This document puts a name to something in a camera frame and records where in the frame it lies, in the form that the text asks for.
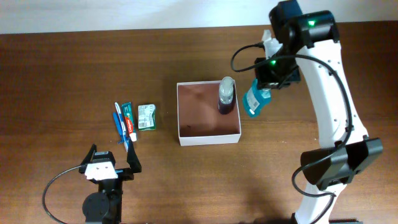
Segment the white clamp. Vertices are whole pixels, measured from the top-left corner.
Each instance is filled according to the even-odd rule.
[[[97,162],[93,164],[87,164],[85,175],[87,180],[106,180],[116,179],[118,174],[116,173],[112,162]]]
[[[276,38],[271,37],[270,30],[264,30],[264,34],[261,39],[264,43],[264,49],[266,51],[266,59],[271,58],[278,50],[282,47],[283,44],[280,44]]]

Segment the cardboard box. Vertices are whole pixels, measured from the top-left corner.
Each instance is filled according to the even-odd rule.
[[[241,137],[241,118],[234,83],[234,108],[222,115],[218,111],[221,81],[177,83],[178,138],[181,146],[237,143]]]

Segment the wood grain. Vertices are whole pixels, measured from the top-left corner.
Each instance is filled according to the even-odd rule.
[[[252,223],[289,218],[302,196],[290,177],[301,152],[318,148],[305,81],[274,91],[260,117],[240,106],[238,144],[180,147],[177,82],[236,80],[239,102],[253,71],[233,73],[239,47],[269,26],[0,35],[0,222],[53,223],[41,206],[46,183],[81,162],[92,143],[112,151],[113,103],[154,103],[157,129],[138,132],[142,173],[124,184],[125,223]],[[398,223],[398,22],[339,24],[356,109],[384,154],[338,199],[332,219]],[[237,58],[252,64],[260,50]],[[299,177],[300,185],[304,179]],[[61,220],[84,223],[81,205],[96,186],[74,172],[49,189]]]

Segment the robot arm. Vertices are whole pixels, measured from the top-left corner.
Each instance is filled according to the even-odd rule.
[[[298,224],[329,223],[334,199],[381,154],[382,144],[380,139],[368,138],[354,107],[331,12],[302,14],[297,1],[291,0],[278,3],[269,18],[276,39],[267,35],[270,32],[264,33],[266,58],[235,70],[233,57],[231,66],[235,72],[255,68],[258,90],[280,90],[297,83],[301,69],[315,108],[321,149],[301,156],[298,171],[303,171],[308,184],[304,192],[296,188],[305,196],[292,219]],[[294,185],[296,175],[297,170],[292,177]]]

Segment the mouthwash bottle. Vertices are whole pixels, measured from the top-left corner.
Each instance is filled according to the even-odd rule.
[[[255,118],[261,109],[271,102],[271,89],[257,89],[257,78],[254,79],[249,91],[243,96],[243,107],[246,113]]]

